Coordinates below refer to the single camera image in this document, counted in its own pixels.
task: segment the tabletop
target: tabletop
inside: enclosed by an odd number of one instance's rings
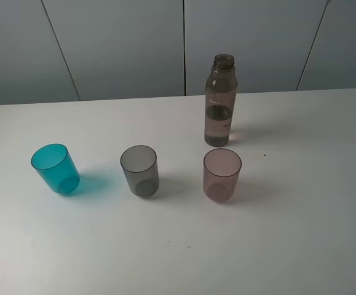
[[[202,190],[203,96],[0,106],[0,295],[356,295],[356,90],[237,95],[226,203]],[[53,193],[30,165],[67,146]],[[119,164],[157,152],[143,200]]]

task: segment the gray cup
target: gray cup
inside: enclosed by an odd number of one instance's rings
[[[151,147],[130,147],[122,154],[121,165],[133,194],[146,199],[158,190],[157,156]]]

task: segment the bottle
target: bottle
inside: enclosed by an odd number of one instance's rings
[[[221,147],[228,143],[238,81],[235,77],[234,57],[215,56],[205,86],[205,141]]]

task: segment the plastic cup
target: plastic cup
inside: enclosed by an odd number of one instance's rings
[[[229,149],[214,149],[204,157],[204,192],[216,202],[228,200],[234,194],[242,167],[240,157]]]
[[[133,194],[145,199],[158,190],[157,155],[151,147],[130,147],[122,154],[121,165]]]
[[[67,148],[58,143],[40,148],[31,158],[31,165],[54,192],[69,194],[79,184],[79,174]]]

